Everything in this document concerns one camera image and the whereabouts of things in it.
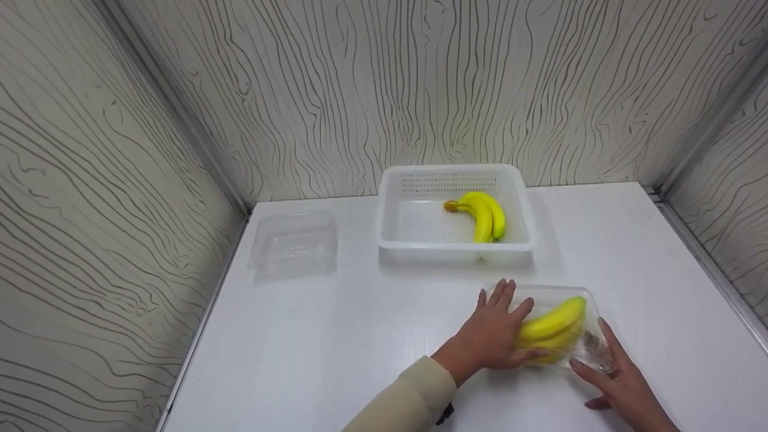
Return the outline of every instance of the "banana stem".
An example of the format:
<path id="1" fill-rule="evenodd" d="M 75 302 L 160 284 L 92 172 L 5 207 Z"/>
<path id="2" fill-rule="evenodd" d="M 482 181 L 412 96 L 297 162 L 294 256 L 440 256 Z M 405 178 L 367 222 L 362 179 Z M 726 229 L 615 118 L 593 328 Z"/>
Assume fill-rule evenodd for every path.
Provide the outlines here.
<path id="1" fill-rule="evenodd" d="M 446 202 L 444 202 L 442 204 L 442 207 L 445 210 L 447 210 L 447 211 L 457 212 L 458 211 L 458 201 L 454 201 L 454 200 L 446 201 Z"/>

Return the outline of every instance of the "wall panel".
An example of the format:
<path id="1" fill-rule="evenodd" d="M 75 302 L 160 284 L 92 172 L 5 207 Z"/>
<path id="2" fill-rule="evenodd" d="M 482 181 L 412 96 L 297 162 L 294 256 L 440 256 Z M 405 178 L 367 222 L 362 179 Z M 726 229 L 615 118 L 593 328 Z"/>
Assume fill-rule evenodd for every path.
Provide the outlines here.
<path id="1" fill-rule="evenodd" d="M 394 164 L 652 184 L 766 29 L 760 0 L 124 2 L 255 200 Z"/>
<path id="2" fill-rule="evenodd" d="M 669 201 L 768 325 L 768 80 Z"/>
<path id="3" fill-rule="evenodd" d="M 0 2 L 0 430 L 153 430 L 244 216 L 90 2 Z"/>

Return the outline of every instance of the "beige sleeve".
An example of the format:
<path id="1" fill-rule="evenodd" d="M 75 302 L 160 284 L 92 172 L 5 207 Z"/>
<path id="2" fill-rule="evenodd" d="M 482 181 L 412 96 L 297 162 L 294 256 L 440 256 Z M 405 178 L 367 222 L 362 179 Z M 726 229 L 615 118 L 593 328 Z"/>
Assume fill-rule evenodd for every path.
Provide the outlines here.
<path id="1" fill-rule="evenodd" d="M 343 432 L 429 430 L 455 395 L 451 374 L 430 357 L 422 357 L 371 400 Z"/>

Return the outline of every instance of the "yellow banana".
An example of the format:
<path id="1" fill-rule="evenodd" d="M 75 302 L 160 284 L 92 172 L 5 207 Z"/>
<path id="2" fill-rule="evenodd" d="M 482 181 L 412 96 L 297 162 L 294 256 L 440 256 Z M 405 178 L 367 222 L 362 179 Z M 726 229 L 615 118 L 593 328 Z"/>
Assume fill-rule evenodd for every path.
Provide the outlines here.
<path id="1" fill-rule="evenodd" d="M 553 364 L 563 359 L 573 349 L 579 337 L 584 331 L 584 314 L 582 314 L 574 323 L 566 327 L 559 333 L 556 333 L 549 339 L 543 341 L 521 341 L 517 340 L 516 345 L 523 348 L 546 348 L 550 354 L 532 360 L 533 363 Z"/>
<path id="2" fill-rule="evenodd" d="M 447 211 L 468 211 L 475 217 L 475 243 L 493 241 L 493 213 L 488 202 L 478 195 L 465 194 L 458 201 L 446 201 L 442 206 Z"/>
<path id="3" fill-rule="evenodd" d="M 560 303 L 555 309 L 529 321 L 524 321 L 518 333 L 518 341 L 530 343 L 546 341 L 584 320 L 587 301 L 583 297 L 571 297 Z"/>
<path id="4" fill-rule="evenodd" d="M 473 191 L 473 192 L 467 192 L 464 196 L 479 196 L 485 200 L 485 202 L 488 203 L 488 206 L 491 208 L 491 213 L 493 214 L 493 231 L 491 232 L 494 240 L 500 240 L 502 237 L 504 237 L 504 230 L 507 226 L 506 218 L 504 217 L 504 211 L 502 210 L 502 206 L 498 205 L 498 202 L 495 198 L 493 198 L 491 195 L 486 194 L 485 192 L 480 191 Z"/>

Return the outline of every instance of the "white table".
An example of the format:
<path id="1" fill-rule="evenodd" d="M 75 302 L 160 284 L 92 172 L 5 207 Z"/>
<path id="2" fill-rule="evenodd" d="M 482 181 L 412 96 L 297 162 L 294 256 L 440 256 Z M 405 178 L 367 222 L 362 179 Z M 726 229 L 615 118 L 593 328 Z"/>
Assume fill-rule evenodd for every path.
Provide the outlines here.
<path id="1" fill-rule="evenodd" d="M 530 188 L 533 265 L 379 262 L 376 197 L 258 204 L 168 415 L 167 432 L 338 431 L 474 307 L 483 282 L 583 286 L 683 430 L 766 430 L 768 357 L 636 183 Z M 330 210 L 333 276 L 254 284 L 259 218 Z M 442 430 L 611 430 L 567 371 L 481 372 Z"/>

